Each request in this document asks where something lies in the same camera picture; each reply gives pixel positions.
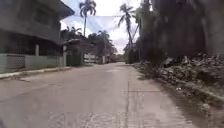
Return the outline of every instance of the roof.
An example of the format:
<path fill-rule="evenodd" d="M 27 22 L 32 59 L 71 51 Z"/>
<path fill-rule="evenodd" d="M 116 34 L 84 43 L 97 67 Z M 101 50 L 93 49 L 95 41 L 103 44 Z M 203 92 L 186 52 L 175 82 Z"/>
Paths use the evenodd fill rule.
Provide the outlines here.
<path fill-rule="evenodd" d="M 61 0 L 53 0 L 52 2 L 46 0 L 38 1 L 46 5 L 50 9 L 54 10 L 55 12 L 59 13 L 60 20 L 75 14 L 75 11 L 73 11 L 70 7 L 64 4 Z"/>

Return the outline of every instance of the tree trunk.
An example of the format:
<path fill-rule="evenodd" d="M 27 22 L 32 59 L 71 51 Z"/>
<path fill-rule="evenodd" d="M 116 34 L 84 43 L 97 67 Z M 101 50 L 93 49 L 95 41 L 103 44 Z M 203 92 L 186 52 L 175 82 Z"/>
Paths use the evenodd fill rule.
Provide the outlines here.
<path fill-rule="evenodd" d="M 85 21 L 84 21 L 84 33 L 83 33 L 84 36 L 86 36 L 86 18 L 87 16 L 85 16 Z"/>

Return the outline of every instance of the blue sky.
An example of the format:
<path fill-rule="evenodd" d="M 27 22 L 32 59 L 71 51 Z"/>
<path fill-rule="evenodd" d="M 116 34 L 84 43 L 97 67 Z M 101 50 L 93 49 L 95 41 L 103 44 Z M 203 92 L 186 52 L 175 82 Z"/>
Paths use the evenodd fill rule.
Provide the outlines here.
<path fill-rule="evenodd" d="M 74 16 L 68 17 L 61 21 L 62 29 L 66 26 L 74 26 L 76 28 L 83 28 L 84 19 L 79 16 L 78 4 L 84 0 L 62 0 L 65 4 L 71 7 L 76 13 Z M 96 16 L 88 16 L 86 34 L 89 35 L 99 30 L 106 30 L 110 34 L 113 44 L 118 49 L 118 53 L 123 53 L 123 48 L 128 42 L 127 33 L 125 30 L 125 24 L 122 24 L 119 28 L 117 26 L 120 17 L 122 15 L 119 12 L 120 5 L 127 3 L 134 8 L 137 8 L 140 4 L 140 0 L 94 0 L 97 4 Z M 137 25 L 135 20 L 132 19 L 132 33 L 134 33 Z"/>

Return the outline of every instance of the concrete road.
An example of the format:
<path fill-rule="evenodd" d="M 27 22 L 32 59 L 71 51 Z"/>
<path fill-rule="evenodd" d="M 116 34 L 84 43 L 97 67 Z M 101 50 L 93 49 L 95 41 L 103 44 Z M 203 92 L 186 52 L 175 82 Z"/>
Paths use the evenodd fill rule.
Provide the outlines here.
<path fill-rule="evenodd" d="M 0 82 L 0 128 L 199 128 L 123 63 Z"/>

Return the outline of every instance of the coconut palm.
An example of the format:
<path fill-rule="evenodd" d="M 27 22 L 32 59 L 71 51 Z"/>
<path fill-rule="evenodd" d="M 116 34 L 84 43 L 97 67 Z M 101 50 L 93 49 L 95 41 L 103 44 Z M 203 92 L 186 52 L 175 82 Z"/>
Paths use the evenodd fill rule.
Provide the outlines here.
<path fill-rule="evenodd" d="M 104 44 L 104 54 L 106 54 L 107 51 L 107 45 L 111 42 L 110 40 L 110 35 L 108 34 L 107 31 L 99 31 L 99 36 L 103 41 Z"/>
<path fill-rule="evenodd" d="M 90 12 L 91 15 L 96 14 L 96 3 L 93 0 L 86 0 L 85 2 L 79 3 L 79 8 L 81 17 L 84 17 L 84 36 L 85 36 L 87 13 Z"/>
<path fill-rule="evenodd" d="M 132 13 L 133 7 L 128 7 L 126 4 L 123 4 L 120 6 L 120 11 L 123 12 L 123 16 L 121 17 L 118 26 L 121 25 L 125 21 L 126 23 L 126 31 L 129 36 L 129 44 L 130 47 L 132 47 L 132 36 L 131 36 L 131 13 Z"/>

